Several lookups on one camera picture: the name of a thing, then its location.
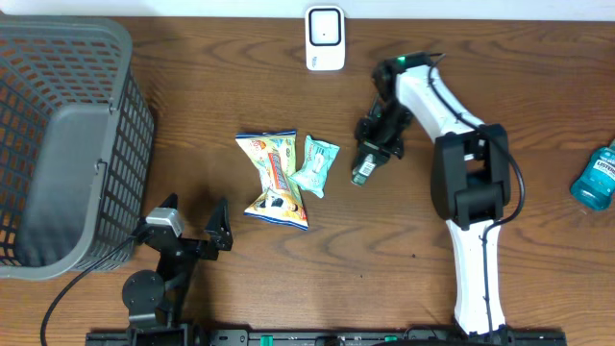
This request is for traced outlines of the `blue mouthwash bottle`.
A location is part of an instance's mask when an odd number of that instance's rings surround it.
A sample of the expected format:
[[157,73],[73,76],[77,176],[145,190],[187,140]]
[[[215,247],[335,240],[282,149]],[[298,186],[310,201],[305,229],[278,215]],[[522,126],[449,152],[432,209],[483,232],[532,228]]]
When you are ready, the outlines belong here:
[[609,208],[614,195],[614,141],[592,154],[571,194],[591,210]]

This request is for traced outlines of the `yellow snack bag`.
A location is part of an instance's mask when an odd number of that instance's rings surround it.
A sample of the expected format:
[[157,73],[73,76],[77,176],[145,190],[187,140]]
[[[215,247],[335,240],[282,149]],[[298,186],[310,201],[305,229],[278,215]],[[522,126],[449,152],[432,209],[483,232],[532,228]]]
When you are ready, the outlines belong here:
[[296,172],[296,130],[270,133],[238,133],[235,141],[257,169],[260,196],[244,214],[277,224],[308,229],[308,217],[298,185],[290,179]]

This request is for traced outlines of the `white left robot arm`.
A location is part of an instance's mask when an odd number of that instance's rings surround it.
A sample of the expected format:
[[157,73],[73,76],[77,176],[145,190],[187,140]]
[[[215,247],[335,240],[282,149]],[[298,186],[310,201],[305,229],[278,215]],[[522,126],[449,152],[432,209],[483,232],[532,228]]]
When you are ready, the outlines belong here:
[[184,221],[178,211],[179,198],[170,194],[162,204],[142,218],[133,235],[138,245],[160,254],[154,270],[140,270],[124,283],[122,300],[129,311],[128,343],[131,345],[207,345],[203,329],[182,320],[185,297],[197,263],[217,260],[230,251],[233,235],[228,201],[215,207],[205,227],[207,240],[183,236]]

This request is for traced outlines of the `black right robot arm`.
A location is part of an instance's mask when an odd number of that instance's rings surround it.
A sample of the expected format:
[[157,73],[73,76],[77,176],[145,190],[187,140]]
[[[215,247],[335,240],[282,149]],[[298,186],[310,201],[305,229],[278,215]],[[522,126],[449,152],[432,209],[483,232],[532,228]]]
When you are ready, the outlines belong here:
[[433,144],[431,201],[453,242],[455,322],[468,336],[490,336],[505,325],[498,240],[511,197],[507,133],[462,106],[440,78],[441,59],[419,52],[376,65],[377,95],[357,123],[352,182],[364,185],[391,158],[402,158],[402,134],[419,123]]

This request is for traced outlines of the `green round-logo box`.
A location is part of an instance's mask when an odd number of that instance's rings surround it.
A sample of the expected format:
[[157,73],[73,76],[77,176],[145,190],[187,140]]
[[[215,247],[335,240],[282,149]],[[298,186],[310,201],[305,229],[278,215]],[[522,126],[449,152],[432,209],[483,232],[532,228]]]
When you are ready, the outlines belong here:
[[363,186],[376,167],[377,163],[373,154],[359,153],[353,165],[351,182],[354,185]]

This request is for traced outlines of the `teal wet wipes pack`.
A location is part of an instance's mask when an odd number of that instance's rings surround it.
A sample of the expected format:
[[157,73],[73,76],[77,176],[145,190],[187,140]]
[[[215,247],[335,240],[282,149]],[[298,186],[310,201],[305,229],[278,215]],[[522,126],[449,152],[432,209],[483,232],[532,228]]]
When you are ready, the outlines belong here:
[[307,136],[304,163],[300,170],[290,176],[290,179],[302,190],[323,198],[328,173],[339,150],[337,145]]

